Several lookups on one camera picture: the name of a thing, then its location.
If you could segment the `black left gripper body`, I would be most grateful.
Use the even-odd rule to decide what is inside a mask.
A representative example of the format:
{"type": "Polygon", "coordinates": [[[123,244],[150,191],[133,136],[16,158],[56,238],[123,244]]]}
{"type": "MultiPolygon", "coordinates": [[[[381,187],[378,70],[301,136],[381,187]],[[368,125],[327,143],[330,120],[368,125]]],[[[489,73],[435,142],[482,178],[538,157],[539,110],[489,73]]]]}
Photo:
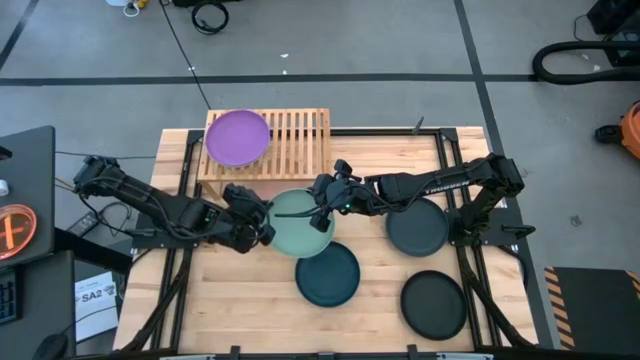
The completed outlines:
{"type": "Polygon", "coordinates": [[[247,253],[259,244],[265,247],[271,245],[276,233],[268,213],[272,206],[269,201],[234,199],[230,205],[230,213],[236,223],[232,246],[234,250],[247,253]]]}

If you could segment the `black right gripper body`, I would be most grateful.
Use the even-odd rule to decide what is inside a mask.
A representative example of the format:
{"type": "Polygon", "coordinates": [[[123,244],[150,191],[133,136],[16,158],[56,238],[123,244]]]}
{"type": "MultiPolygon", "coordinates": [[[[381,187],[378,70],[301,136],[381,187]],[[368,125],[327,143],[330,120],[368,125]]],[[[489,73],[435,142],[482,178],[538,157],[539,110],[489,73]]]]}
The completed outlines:
{"type": "Polygon", "coordinates": [[[343,159],[334,164],[335,173],[320,174],[316,177],[310,192],[318,209],[316,215],[327,216],[330,212],[349,207],[352,190],[362,179],[352,174],[352,167],[343,159]]]}

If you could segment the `mint green plate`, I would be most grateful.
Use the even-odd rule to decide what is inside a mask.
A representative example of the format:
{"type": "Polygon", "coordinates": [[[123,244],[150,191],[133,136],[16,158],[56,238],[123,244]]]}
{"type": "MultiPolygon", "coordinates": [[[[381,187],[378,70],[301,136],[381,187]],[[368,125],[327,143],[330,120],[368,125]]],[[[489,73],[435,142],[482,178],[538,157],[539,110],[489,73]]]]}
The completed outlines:
{"type": "Polygon", "coordinates": [[[310,218],[284,218],[277,214],[291,214],[311,210],[316,206],[314,198],[306,189],[291,189],[276,195],[269,209],[270,225],[275,235],[270,244],[280,253],[294,258],[313,257],[322,252],[331,242],[336,222],[330,214],[329,227],[320,232],[310,224],[310,218]]]}

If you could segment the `dark grey plate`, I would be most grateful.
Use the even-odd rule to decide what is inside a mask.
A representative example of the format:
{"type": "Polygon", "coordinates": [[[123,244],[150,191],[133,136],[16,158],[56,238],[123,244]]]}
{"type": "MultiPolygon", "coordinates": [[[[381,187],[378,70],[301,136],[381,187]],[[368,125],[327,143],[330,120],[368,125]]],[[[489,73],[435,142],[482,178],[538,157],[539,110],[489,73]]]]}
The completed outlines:
{"type": "Polygon", "coordinates": [[[385,230],[388,240],[397,250],[413,257],[435,254],[449,237],[449,223],[444,211],[424,198],[403,212],[389,213],[385,230]]]}

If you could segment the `purple plate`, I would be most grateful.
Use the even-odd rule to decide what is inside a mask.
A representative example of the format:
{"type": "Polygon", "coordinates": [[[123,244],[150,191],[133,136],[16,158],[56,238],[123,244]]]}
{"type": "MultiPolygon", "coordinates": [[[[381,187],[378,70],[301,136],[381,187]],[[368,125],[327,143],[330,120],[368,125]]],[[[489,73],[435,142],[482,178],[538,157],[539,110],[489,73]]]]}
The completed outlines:
{"type": "Polygon", "coordinates": [[[243,167],[264,155],[271,140],[265,118],[249,110],[233,110],[206,129],[204,143],[209,157],[226,167],[243,167]]]}

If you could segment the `black plate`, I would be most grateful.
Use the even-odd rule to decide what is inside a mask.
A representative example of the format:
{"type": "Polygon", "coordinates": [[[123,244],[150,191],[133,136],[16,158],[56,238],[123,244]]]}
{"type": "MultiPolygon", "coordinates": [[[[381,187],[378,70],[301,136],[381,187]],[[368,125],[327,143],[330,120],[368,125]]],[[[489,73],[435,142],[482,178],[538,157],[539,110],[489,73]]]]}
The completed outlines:
{"type": "Polygon", "coordinates": [[[434,270],[417,272],[405,282],[400,308],[415,333],[434,341],[455,337],[467,319],[460,286],[448,275],[434,270]]]}

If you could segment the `wooden slatted shelf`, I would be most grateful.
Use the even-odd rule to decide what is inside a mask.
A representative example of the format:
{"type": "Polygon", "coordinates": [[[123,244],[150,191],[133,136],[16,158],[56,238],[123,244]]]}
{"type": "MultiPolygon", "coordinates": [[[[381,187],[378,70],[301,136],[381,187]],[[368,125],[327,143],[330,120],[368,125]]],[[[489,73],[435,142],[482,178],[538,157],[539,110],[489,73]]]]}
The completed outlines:
{"type": "MultiPolygon", "coordinates": [[[[217,116],[233,110],[211,110],[206,129],[217,116]]],[[[226,167],[212,160],[204,137],[196,181],[219,199],[229,183],[304,182],[328,169],[331,159],[330,115],[326,108],[252,109],[269,125],[271,140],[264,155],[243,167],[226,167]]]]}

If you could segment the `dark teal plate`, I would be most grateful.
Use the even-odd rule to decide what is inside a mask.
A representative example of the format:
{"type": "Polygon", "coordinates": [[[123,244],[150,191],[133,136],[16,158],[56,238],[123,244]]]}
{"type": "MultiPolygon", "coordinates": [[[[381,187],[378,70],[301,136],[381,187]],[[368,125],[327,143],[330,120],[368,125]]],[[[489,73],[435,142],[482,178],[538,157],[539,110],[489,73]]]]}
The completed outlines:
{"type": "Polygon", "coordinates": [[[354,253],[331,242],[319,254],[299,259],[295,282],[299,292],[319,307],[337,307],[349,301],[360,284],[361,271],[354,253]]]}

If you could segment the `black power adapter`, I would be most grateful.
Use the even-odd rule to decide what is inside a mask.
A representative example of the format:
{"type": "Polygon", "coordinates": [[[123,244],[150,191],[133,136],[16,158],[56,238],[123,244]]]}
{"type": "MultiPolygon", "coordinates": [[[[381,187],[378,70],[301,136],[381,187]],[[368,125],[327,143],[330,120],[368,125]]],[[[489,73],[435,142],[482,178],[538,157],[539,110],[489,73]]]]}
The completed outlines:
{"type": "Polygon", "coordinates": [[[66,231],[77,237],[83,238],[100,224],[100,219],[94,212],[87,212],[76,220],[66,231]]]}

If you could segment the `dark grey desk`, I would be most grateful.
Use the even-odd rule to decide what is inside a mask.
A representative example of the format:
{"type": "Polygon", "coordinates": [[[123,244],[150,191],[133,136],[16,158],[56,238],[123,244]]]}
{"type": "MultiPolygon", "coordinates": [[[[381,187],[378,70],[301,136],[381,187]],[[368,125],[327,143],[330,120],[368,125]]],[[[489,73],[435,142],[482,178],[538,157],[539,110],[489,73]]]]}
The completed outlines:
{"type": "Polygon", "coordinates": [[[18,268],[21,318],[0,325],[0,360],[31,360],[42,341],[75,320],[74,260],[70,252],[18,268]]]}

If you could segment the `black computer mouse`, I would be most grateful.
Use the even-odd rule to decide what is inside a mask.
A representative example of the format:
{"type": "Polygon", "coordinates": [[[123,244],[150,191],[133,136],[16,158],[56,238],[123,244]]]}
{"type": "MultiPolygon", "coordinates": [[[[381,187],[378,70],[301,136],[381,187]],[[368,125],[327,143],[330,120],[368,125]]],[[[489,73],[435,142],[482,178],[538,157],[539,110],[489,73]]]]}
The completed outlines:
{"type": "Polygon", "coordinates": [[[68,339],[63,333],[45,337],[35,350],[32,360],[61,360],[66,352],[68,339]]]}

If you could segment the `black keyboard with blue keys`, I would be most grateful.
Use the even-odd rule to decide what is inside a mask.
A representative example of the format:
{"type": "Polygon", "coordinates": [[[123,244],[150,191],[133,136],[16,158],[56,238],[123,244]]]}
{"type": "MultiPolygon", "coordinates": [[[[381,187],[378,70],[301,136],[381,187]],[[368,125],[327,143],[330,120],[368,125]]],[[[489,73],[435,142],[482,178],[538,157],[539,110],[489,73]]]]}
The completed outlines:
{"type": "Polygon", "coordinates": [[[0,272],[0,326],[21,317],[18,276],[13,269],[0,272]]]}

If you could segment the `black hazard striped mat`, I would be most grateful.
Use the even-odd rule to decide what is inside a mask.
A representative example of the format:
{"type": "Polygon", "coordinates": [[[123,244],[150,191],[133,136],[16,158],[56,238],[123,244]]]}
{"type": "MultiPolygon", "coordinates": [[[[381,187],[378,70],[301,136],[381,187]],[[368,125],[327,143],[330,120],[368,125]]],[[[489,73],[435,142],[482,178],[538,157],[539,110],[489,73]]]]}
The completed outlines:
{"type": "Polygon", "coordinates": [[[640,275],[547,267],[544,277],[562,349],[640,356],[640,275]]]}

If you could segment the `orange vacuum cleaner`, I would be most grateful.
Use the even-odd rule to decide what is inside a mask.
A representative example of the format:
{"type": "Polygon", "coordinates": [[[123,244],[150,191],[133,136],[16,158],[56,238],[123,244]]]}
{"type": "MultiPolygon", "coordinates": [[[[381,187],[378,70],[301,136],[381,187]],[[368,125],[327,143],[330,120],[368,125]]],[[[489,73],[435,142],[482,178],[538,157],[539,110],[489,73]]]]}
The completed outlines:
{"type": "Polygon", "coordinates": [[[601,144],[621,145],[640,159],[640,100],[632,104],[617,125],[596,129],[594,139],[601,144]]]}

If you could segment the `black equipment case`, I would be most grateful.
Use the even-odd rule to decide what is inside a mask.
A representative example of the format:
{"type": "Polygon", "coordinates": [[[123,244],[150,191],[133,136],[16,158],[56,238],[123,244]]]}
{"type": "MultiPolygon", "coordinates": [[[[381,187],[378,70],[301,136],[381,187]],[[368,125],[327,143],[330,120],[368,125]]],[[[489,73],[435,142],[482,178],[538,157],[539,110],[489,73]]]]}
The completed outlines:
{"type": "MultiPolygon", "coordinates": [[[[587,18],[604,42],[640,45],[640,0],[597,0],[587,18]]],[[[640,66],[640,50],[606,49],[605,55],[613,67],[640,66]]]]}

